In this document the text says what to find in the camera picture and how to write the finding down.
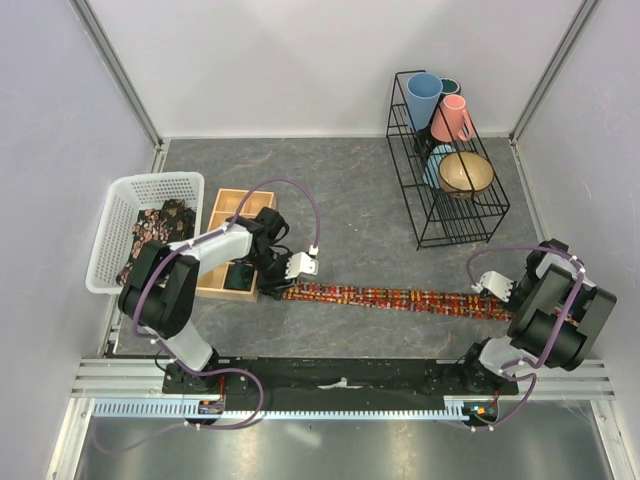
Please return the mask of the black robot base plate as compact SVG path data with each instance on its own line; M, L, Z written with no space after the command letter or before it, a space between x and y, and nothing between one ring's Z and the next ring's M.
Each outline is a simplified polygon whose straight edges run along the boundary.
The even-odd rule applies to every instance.
M165 394L219 394L239 398L241 404L254 408L259 390L248 377L254 374L261 382L266 401L285 399L327 399L331 393L344 399L383 399L446 396L492 397L495 393L516 395L518 387L493 393L473 393L459 379L463 362L439 363L432 359L340 359L222 357L207 370L238 368L208 378L197 377L178 366L168 366L163 379Z

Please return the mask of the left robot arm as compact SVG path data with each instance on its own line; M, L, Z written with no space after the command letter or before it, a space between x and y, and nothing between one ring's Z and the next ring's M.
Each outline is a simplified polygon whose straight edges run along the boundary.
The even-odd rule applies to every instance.
M198 283L219 266L240 260L257 274L261 294L280 299L294 283L286 277L292 253L278 253L274 247L288 232L280 213L264 207L254 218L240 216L191 242L166 245L152 240L134 261L118 308L162 341L186 369L190 387L211 392L220 378L213 364L218 354L191 321Z

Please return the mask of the multicolour patchwork tie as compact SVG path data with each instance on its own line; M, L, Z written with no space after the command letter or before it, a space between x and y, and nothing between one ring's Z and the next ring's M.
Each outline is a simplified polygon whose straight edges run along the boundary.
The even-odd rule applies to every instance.
M298 282L285 291L283 299L421 312L497 322L508 322L514 316L499 299L477 293Z

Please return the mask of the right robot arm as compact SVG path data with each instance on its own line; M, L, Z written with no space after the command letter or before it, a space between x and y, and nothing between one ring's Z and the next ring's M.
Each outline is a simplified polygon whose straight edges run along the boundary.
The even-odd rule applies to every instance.
M507 389L525 367L576 369L617 303L617 297L590 280L584 263L557 239L531 249L521 280L491 270L472 279L471 288L495 297L513 315L504 336L476 342L466 352L457 377L473 394Z

